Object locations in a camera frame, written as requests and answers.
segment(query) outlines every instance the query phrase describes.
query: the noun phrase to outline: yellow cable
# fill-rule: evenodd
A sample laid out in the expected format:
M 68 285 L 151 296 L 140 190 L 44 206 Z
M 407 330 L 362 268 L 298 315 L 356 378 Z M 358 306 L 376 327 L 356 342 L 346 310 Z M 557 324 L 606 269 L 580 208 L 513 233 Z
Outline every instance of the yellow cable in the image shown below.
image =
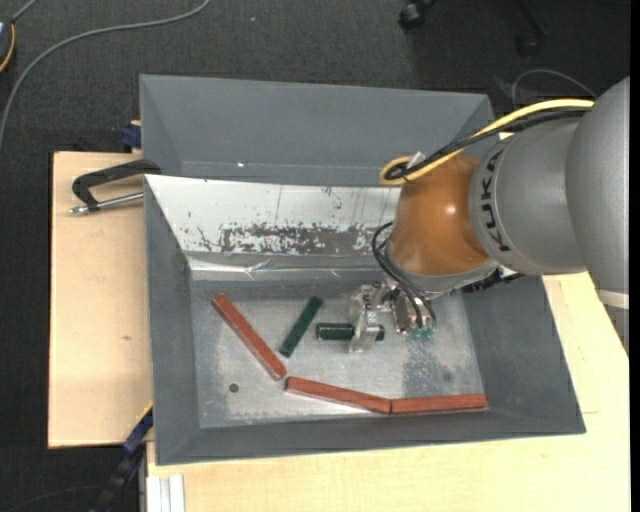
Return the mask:
M 16 27 L 15 25 L 10 25 L 9 30 L 11 30 L 11 46 L 9 47 L 9 53 L 7 53 L 7 58 L 4 59 L 3 62 L 0 62 L 0 73 L 4 71 L 4 68 L 7 67 L 9 61 L 11 60 L 11 56 L 13 55 L 13 50 L 16 47 Z
M 515 121 L 517 119 L 521 119 L 521 118 L 526 117 L 526 116 L 528 116 L 530 114 L 534 114 L 536 112 L 541 112 L 543 110 L 553 110 L 553 109 L 556 109 L 556 108 L 569 108 L 569 107 L 591 108 L 593 106 L 593 103 L 594 102 L 590 101 L 590 100 L 574 100 L 574 99 L 549 100 L 549 101 L 542 101 L 540 103 L 534 103 L 533 105 L 528 105 L 528 106 L 526 106 L 524 108 L 516 110 L 515 112 L 512 112 L 511 114 L 508 114 L 508 115 L 498 119 L 497 121 L 494 121 L 493 123 L 491 123 L 491 124 L 485 126 L 484 128 L 482 128 L 481 130 L 478 130 L 476 133 L 474 133 L 472 135 L 472 137 L 475 137 L 476 135 L 482 135 L 483 133 L 488 132 L 489 130 L 495 130 L 496 128 L 501 128 L 502 126 L 505 126 L 505 125 L 507 125 L 509 123 L 512 123 L 513 121 Z M 430 164 L 425 165 L 419 171 L 411 173 L 409 176 L 406 177 L 406 179 L 403 178 L 403 177 L 387 179 L 387 178 L 385 178 L 385 176 L 386 176 L 387 172 L 389 171 L 389 169 L 392 169 L 393 167 L 396 167 L 396 166 L 398 166 L 400 164 L 406 164 L 407 162 L 409 162 L 409 160 L 411 160 L 410 156 L 396 158 L 396 159 L 392 160 L 391 162 L 389 162 L 388 164 L 386 164 L 382 168 L 382 170 L 380 171 L 380 175 L 378 177 L 378 180 L 380 181 L 380 183 L 382 185 L 387 185 L 387 186 L 402 185 L 403 183 L 406 183 L 407 181 L 414 181 L 414 180 L 416 180 L 418 178 L 421 178 L 422 176 L 424 176 L 428 172 L 432 171 L 433 169 L 435 169 L 439 165 L 445 163 L 447 160 L 450 160 L 451 158 L 453 158 L 454 156 L 456 156 L 458 153 L 460 153 L 463 150 L 464 150 L 464 148 L 460 148 L 460 149 L 458 149 L 456 151 L 453 151 L 452 153 L 449 153 L 448 155 L 443 156 L 442 158 L 439 158 L 435 162 L 431 162 Z

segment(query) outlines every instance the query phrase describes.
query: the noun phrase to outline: dark green block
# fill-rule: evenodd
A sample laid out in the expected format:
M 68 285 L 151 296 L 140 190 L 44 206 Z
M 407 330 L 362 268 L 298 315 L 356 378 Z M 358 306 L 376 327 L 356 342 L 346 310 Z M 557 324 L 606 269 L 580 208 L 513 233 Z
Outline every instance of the dark green block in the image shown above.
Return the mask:
M 311 322 L 315 318 L 316 313 L 321 306 L 322 299 L 318 297 L 311 297 L 311 299 L 305 306 L 304 311 L 298 317 L 298 320 L 296 320 L 296 323 L 294 324 L 293 328 L 284 340 L 284 343 L 280 347 L 279 352 L 284 357 L 291 357 L 291 354 L 293 354 L 293 351 L 298 346 L 298 343 L 300 343 L 300 340 L 304 336 L 304 333 L 307 332 L 309 325 L 311 325 Z
M 355 329 L 351 324 L 316 324 L 316 338 L 320 341 L 350 341 Z M 384 326 L 380 326 L 380 332 L 376 341 L 384 340 Z

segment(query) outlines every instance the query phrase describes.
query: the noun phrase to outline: dark carpet floor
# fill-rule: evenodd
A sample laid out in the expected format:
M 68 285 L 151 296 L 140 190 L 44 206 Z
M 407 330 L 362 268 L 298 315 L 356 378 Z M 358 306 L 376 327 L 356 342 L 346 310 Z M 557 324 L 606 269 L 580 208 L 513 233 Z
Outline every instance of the dark carpet floor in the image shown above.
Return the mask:
M 22 1 L 0 0 L 0 15 Z M 513 109 L 510 87 L 525 70 L 566 73 L 596 94 L 630 74 L 630 0 L 532 0 L 549 35 L 530 59 L 515 51 L 510 1 L 440 0 L 422 27 L 404 33 L 402 0 L 213 0 L 191 20 L 86 40 L 35 69 L 0 154 L 0 512 L 86 510 L 119 457 L 117 448 L 46 450 L 49 153 L 123 151 L 120 129 L 139 117 L 140 73 L 474 91 L 497 112 Z M 197 3 L 41 0 L 18 23 L 0 109 L 52 44 Z M 521 82 L 516 100 L 583 94 L 537 74 Z M 65 489 L 74 490 L 53 494 Z M 134 486 L 116 510 L 136 509 Z

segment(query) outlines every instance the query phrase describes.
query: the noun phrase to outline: black cable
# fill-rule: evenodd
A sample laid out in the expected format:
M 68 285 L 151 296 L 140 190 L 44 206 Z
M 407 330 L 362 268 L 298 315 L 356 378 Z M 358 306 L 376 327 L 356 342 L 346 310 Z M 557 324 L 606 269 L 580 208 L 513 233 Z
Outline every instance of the black cable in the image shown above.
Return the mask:
M 473 293 L 473 292 L 484 291 L 501 282 L 502 282 L 502 276 L 500 275 L 500 271 L 494 270 L 493 272 L 491 272 L 491 274 L 489 274 L 484 279 L 481 279 L 480 281 L 476 281 L 475 283 L 471 283 L 466 286 L 463 286 L 462 293 Z
M 385 179 L 397 179 L 397 178 L 406 179 L 411 174 L 419 171 L 420 169 L 422 169 L 423 167 L 426 167 L 427 165 L 430 165 L 436 160 L 439 160 L 440 158 L 453 153 L 454 151 L 467 148 L 473 144 L 476 144 L 477 142 L 488 139 L 489 137 L 493 137 L 498 133 L 504 132 L 506 130 L 521 131 L 527 128 L 531 128 L 532 126 L 535 126 L 536 124 L 539 124 L 539 123 L 543 123 L 543 122 L 547 122 L 555 119 L 562 119 L 566 117 L 581 116 L 586 111 L 588 111 L 588 109 L 579 109 L 575 107 L 569 107 L 567 109 L 556 110 L 554 112 L 540 112 L 540 113 L 532 114 L 526 119 L 516 119 L 505 126 L 494 128 L 493 130 L 489 130 L 481 134 L 464 135 L 456 139 L 455 141 L 447 144 L 446 146 L 440 148 L 435 153 L 432 153 L 431 155 L 429 155 L 423 162 L 420 162 L 419 164 L 416 164 L 411 168 L 407 168 L 402 165 L 390 168 L 385 174 Z
M 124 495 L 124 491 L 134 479 L 144 458 L 144 446 L 139 445 L 132 453 L 126 454 L 102 488 L 89 512 L 111 512 L 113 506 Z
M 546 68 L 534 68 L 534 69 L 529 69 L 527 71 L 524 71 L 523 73 L 520 73 L 520 75 L 518 75 L 518 77 L 513 81 L 513 84 L 511 85 L 511 104 L 514 107 L 516 105 L 516 92 L 518 90 L 518 85 L 520 84 L 520 82 L 522 81 L 523 78 L 525 78 L 525 77 L 527 77 L 529 75 L 551 75 L 551 76 L 556 76 L 558 78 L 562 78 L 563 80 L 571 82 L 573 85 L 576 85 L 576 86 L 580 87 L 580 89 L 582 89 L 584 92 L 586 92 L 592 99 L 595 99 L 598 96 L 595 92 L 593 92 L 591 89 L 589 89 L 582 82 L 579 82 L 575 78 L 573 78 L 573 77 L 571 77 L 569 75 L 566 75 L 564 73 L 561 73 L 560 71 L 554 71 L 553 69 L 546 69 Z
M 371 248 L 372 248 L 373 256 L 376 258 L 376 261 L 380 265 L 380 268 L 389 277 L 391 277 L 394 281 L 396 281 L 398 283 L 398 286 L 400 287 L 400 289 L 409 298 L 409 300 L 411 302 L 411 305 L 413 306 L 413 309 L 414 309 L 414 311 L 416 313 L 416 322 L 418 323 L 418 327 L 419 328 L 423 328 L 424 327 L 424 322 L 422 321 L 422 313 L 420 312 L 420 308 L 416 304 L 416 299 L 419 300 L 420 302 L 422 302 L 422 304 L 427 309 L 427 311 L 429 311 L 433 327 L 435 327 L 435 325 L 437 323 L 437 319 L 436 319 L 435 311 L 433 310 L 433 307 L 431 306 L 431 302 L 428 299 L 426 299 L 422 295 L 422 293 L 420 293 L 418 290 L 416 290 L 411 285 L 411 283 L 409 283 L 400 274 L 398 274 L 395 271 L 395 269 L 391 266 L 391 263 L 386 259 L 386 257 L 382 253 L 382 249 L 385 247 L 385 245 L 387 244 L 389 239 L 386 238 L 385 240 L 382 241 L 382 243 L 380 243 L 380 244 L 377 243 L 380 234 L 385 229 L 389 228 L 392 224 L 393 224 L 393 222 L 387 222 L 386 224 L 383 224 L 382 226 L 380 226 L 375 231 L 375 233 L 373 235 L 373 239 L 371 241 Z
M 27 66 L 27 68 L 24 70 L 22 75 L 20 75 L 20 78 L 18 78 L 16 84 L 13 86 L 13 89 L 11 90 L 11 94 L 9 95 L 9 99 L 7 100 L 7 104 L 4 107 L 4 113 L 2 115 L 2 120 L 0 121 L 0 156 L 2 156 L 2 143 L 4 141 L 4 136 L 5 136 L 5 133 L 7 131 L 7 123 L 9 121 L 9 114 L 11 113 L 11 108 L 13 107 L 13 102 L 16 99 L 18 91 L 20 90 L 20 87 L 22 86 L 24 81 L 27 79 L 27 77 L 29 76 L 31 71 L 33 71 L 33 69 L 40 62 L 42 62 L 44 59 L 49 57 L 49 55 L 51 55 L 52 53 L 55 53 L 60 48 L 63 48 L 65 46 L 67 46 L 68 44 L 72 44 L 72 43 L 75 43 L 77 41 L 81 41 L 83 39 L 87 39 L 89 37 L 98 36 L 98 35 L 101 35 L 101 34 L 110 34 L 112 32 L 123 32 L 123 31 L 126 31 L 126 30 L 137 30 L 137 29 L 141 29 L 141 28 L 160 27 L 160 26 L 164 26 L 164 25 L 169 25 L 171 23 L 176 23 L 178 21 L 182 21 L 182 20 L 185 20 L 185 19 L 190 18 L 192 16 L 195 16 L 200 11 L 202 11 L 207 5 L 209 5 L 210 2 L 211 2 L 211 0 L 203 0 L 203 2 L 198 7 L 196 7 L 195 9 L 192 9 L 191 11 L 188 11 L 188 12 L 183 13 L 183 14 L 179 14 L 177 16 L 173 16 L 171 18 L 165 18 L 165 19 L 162 19 L 162 20 L 154 20 L 154 21 L 143 21 L 143 22 L 140 22 L 140 23 L 130 23 L 130 24 L 127 24 L 127 25 L 116 25 L 116 26 L 113 26 L 113 27 L 98 28 L 98 29 L 95 29 L 95 30 L 90 30 L 90 31 L 84 32 L 82 34 L 78 34 L 78 35 L 69 37 L 68 39 L 65 39 L 64 41 L 60 41 L 59 43 L 53 45 L 51 48 L 49 48 L 45 52 L 43 52 L 40 55 L 38 55 L 38 57 L 36 57 L 31 62 L 31 64 L 29 64 Z

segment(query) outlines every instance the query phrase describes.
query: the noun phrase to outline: metal clamp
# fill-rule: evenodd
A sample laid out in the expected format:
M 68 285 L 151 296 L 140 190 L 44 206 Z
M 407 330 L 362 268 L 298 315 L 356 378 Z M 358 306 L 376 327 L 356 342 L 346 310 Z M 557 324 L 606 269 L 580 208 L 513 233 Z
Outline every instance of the metal clamp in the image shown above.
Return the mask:
M 364 285 L 351 297 L 349 320 L 353 325 L 353 337 L 349 343 L 349 352 L 365 352 L 380 336 L 382 327 L 378 321 L 378 312 L 382 308 L 385 289 L 382 283 L 373 286 Z
M 138 174 L 162 174 L 160 168 L 150 160 L 136 160 L 135 162 L 129 162 L 123 165 L 116 165 L 115 167 L 109 167 L 108 169 L 102 169 L 89 174 L 83 174 L 75 179 L 71 190 L 80 199 L 84 206 L 76 206 L 71 208 L 69 213 L 82 214 L 89 212 L 96 212 L 103 208 L 117 206 L 120 204 L 129 203 L 142 199 L 143 194 L 139 192 L 137 194 L 129 194 L 122 197 L 116 197 L 106 201 L 98 201 L 90 190 L 92 187 L 104 185 L 105 183 L 111 183 L 112 181 L 129 178 Z

